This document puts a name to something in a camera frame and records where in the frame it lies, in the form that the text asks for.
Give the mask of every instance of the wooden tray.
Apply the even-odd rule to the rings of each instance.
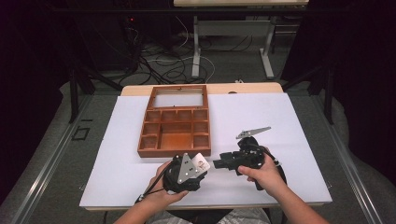
[[[210,156],[209,124],[206,85],[153,87],[137,152],[142,158]]]

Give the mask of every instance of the person's left hand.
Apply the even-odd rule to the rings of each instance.
[[[169,164],[170,161],[164,163],[157,169],[157,174],[151,178],[148,184],[148,188],[154,183],[160,173],[165,169],[165,167]],[[149,203],[154,209],[154,212],[160,212],[165,209],[169,204],[180,201],[184,196],[186,196],[189,192],[182,191],[180,193],[169,194],[165,189],[163,189],[163,178],[161,177],[160,181],[154,186],[154,188],[150,191],[153,193],[149,193],[145,199],[142,200],[141,203]]]

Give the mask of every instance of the white tabletop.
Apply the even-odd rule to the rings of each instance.
[[[175,7],[304,6],[309,0],[175,0]]]
[[[137,144],[148,96],[120,96],[80,201],[89,210],[124,209],[134,204],[165,158],[140,158]],[[243,130],[271,126],[255,135],[281,162],[288,184],[305,202],[332,201],[304,132],[286,93],[209,94],[212,164],[222,152],[238,150]],[[201,188],[169,209],[271,206],[276,200],[237,176],[212,167]]]

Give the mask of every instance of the black curtain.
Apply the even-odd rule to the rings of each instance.
[[[37,5],[10,1],[0,10],[1,203],[35,153],[68,78]]]
[[[351,1],[311,0],[308,7],[344,7]],[[337,55],[334,96],[345,108],[349,148],[396,185],[396,7],[375,1],[359,15],[351,41]],[[283,79],[319,64],[348,17],[304,18]]]

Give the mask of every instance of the desk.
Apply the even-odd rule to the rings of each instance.
[[[320,173],[289,96],[276,83],[207,84],[212,168],[201,188],[168,209],[265,207],[277,205],[245,176],[214,169],[221,152],[238,150],[242,130],[271,126],[255,135],[282,162],[288,183],[309,204],[330,203]],[[127,209],[146,189],[166,158],[140,158],[137,144],[152,86],[125,87],[115,105],[80,206],[88,210]],[[230,91],[237,94],[226,94]]]
[[[175,7],[273,7],[304,6],[308,0],[175,0]],[[265,36],[265,46],[260,49],[262,64],[268,79],[275,78],[268,52],[276,26],[276,17],[270,21],[198,21],[194,16],[194,56],[192,77],[199,76],[201,49],[199,35],[259,35]]]

